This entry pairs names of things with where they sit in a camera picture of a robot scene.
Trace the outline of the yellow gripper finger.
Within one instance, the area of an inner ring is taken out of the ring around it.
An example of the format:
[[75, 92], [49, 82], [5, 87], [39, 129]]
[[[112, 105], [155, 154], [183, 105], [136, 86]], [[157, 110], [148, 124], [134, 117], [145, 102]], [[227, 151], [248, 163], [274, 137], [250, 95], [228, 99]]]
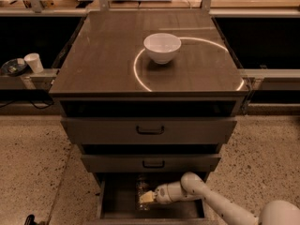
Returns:
[[156, 193], [154, 191], [147, 191], [140, 196], [139, 202], [141, 204], [154, 203], [156, 201]]

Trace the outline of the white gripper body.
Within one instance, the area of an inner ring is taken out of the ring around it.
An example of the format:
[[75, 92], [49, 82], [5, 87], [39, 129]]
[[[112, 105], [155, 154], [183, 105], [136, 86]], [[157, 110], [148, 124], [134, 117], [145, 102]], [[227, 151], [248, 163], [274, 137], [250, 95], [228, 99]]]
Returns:
[[155, 201], [161, 204], [178, 202], [182, 196], [179, 182], [172, 182], [158, 186], [155, 189]]

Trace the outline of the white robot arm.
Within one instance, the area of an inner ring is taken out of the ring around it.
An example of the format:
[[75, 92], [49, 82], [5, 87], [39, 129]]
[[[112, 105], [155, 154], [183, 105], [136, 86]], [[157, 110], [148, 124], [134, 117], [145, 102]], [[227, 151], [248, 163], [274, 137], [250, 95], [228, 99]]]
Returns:
[[213, 191], [194, 172], [177, 182], [167, 183], [140, 196], [140, 203], [175, 203], [203, 200], [228, 225], [300, 225], [300, 209], [290, 202], [267, 203], [258, 216]]

